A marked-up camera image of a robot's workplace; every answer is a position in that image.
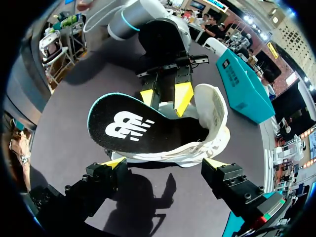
cable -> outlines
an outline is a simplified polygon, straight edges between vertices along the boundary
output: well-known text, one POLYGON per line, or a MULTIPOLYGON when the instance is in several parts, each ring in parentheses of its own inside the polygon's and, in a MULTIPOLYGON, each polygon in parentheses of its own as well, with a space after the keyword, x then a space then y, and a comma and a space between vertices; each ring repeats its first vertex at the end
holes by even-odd
POLYGON ((89 21, 91 19, 93 19, 97 14, 99 14, 101 11, 103 11, 106 7, 108 7, 109 5, 111 5, 112 3, 116 2, 116 0, 110 2, 108 5, 104 6, 103 8, 101 8, 100 10, 98 10, 93 16, 91 16, 87 22, 85 23, 84 27, 83 27, 83 32, 84 33, 88 33, 89 31, 91 31, 96 25, 98 25, 104 18, 106 18, 108 15, 110 15, 111 13, 123 8, 124 5, 121 6, 117 6, 115 8, 113 8, 111 11, 109 11, 107 14, 105 14, 100 20, 97 21, 97 23, 95 23, 89 30, 86 30, 86 26, 88 25, 89 21))
POLYGON ((199 64, 197 64, 195 67, 192 67, 192 69, 197 68, 199 66, 199 64))
POLYGON ((258 230, 252 234, 249 234, 249 235, 247 235, 247 237, 255 237, 255 236, 258 236, 258 235, 261 235, 264 233, 268 233, 268 232, 271 232, 274 230, 283 230, 283 229, 286 229, 288 227, 289 227, 289 225, 279 225, 279 226, 267 227, 267 228, 264 228, 262 230, 258 230))

table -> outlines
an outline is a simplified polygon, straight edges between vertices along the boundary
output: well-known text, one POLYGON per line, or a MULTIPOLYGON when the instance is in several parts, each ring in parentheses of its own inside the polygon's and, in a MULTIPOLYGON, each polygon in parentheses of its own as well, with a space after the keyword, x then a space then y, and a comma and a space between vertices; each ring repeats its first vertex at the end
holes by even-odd
MULTIPOLYGON (((108 40, 76 64, 48 101, 32 147, 32 187, 48 182, 64 193, 64 186, 77 182, 88 165, 109 159, 89 137, 86 120, 90 106, 108 92, 138 95, 142 86, 132 70, 140 66, 145 52, 137 36, 126 41, 108 40)), ((218 56, 195 42, 190 54, 208 54, 210 60, 210 64, 194 69, 193 86, 209 83, 219 87, 228 105, 215 65, 218 56)), ((263 185, 264 152, 259 126, 228 107, 227 127, 231 139, 216 159, 236 162, 253 183, 263 185)), ((155 237, 222 235, 230 210, 213 195, 200 174, 201 165, 184 169, 158 163, 131 170, 127 187, 114 200, 107 199, 87 223, 121 236, 148 236, 150 232, 156 232, 155 237)))
POLYGON ((199 38, 201 37, 201 35, 203 34, 203 32, 205 32, 205 30, 201 26, 198 26, 198 25, 196 25, 194 23, 188 23, 188 26, 199 31, 199 34, 198 34, 198 36, 197 36, 197 38, 195 40, 195 42, 197 42, 199 40, 199 38))

monitor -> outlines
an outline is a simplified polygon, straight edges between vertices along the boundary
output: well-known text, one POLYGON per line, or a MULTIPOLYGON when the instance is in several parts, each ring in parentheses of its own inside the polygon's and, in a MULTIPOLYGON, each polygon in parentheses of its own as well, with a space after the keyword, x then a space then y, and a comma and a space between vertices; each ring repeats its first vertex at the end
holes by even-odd
POLYGON ((193 6, 193 7, 197 8, 197 9, 199 9, 201 11, 203 11, 204 8, 206 7, 205 5, 203 5, 203 4, 201 4, 201 3, 197 2, 197 1, 191 1, 190 6, 193 6))

white cable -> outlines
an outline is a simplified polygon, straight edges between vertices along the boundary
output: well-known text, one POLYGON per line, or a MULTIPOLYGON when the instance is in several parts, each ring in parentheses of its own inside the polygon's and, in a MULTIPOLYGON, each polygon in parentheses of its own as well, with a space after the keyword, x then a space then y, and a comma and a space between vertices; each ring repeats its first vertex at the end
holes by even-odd
POLYGON ((103 8, 101 8, 100 10, 98 10, 96 13, 93 14, 93 16, 91 16, 87 22, 85 23, 84 27, 83 27, 83 32, 84 33, 88 33, 89 31, 91 31, 97 24, 99 24, 100 21, 102 21, 105 17, 107 17, 108 15, 110 15, 111 13, 121 9, 122 7, 124 7, 124 5, 121 6, 117 6, 115 8, 113 8, 111 11, 109 11, 107 14, 105 14, 100 20, 97 21, 97 23, 95 23, 90 29, 86 30, 86 26, 88 25, 89 21, 91 19, 93 19, 97 14, 99 14, 101 11, 103 11, 106 7, 108 7, 109 5, 111 5, 112 3, 114 3, 116 0, 110 2, 108 5, 104 6, 103 8))

teal box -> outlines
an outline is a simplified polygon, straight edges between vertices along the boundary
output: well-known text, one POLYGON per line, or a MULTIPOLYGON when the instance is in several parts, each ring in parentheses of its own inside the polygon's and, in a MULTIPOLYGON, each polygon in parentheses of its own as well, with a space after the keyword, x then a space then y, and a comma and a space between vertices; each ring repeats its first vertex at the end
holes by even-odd
POLYGON ((231 108, 255 123, 261 123, 276 114, 257 75, 242 59, 228 49, 218 59, 216 66, 231 108))

